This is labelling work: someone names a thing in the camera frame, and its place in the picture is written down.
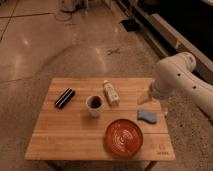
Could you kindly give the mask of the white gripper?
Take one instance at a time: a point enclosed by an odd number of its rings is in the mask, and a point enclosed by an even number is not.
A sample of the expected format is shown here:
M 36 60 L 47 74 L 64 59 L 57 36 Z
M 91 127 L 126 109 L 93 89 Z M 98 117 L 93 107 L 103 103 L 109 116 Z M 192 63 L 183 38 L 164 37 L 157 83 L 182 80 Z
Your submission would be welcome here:
M 152 98 L 155 99 L 161 99 L 162 94 L 154 87 L 154 83 L 151 83 L 149 85 L 149 91 L 143 91 L 141 95 L 137 99 L 137 104 L 142 105 L 144 103 L 147 103 L 152 100 Z

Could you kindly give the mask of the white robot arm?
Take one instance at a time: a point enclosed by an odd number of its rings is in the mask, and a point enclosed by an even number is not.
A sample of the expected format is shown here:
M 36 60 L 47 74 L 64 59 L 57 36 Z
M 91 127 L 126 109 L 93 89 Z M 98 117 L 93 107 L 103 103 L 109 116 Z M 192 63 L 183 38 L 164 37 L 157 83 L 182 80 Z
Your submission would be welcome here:
M 138 97 L 137 104 L 142 105 L 152 98 L 166 100 L 179 90 L 213 120 L 213 85 L 195 76 L 195 67 L 196 58 L 189 52 L 159 60 L 155 66 L 155 78 Z

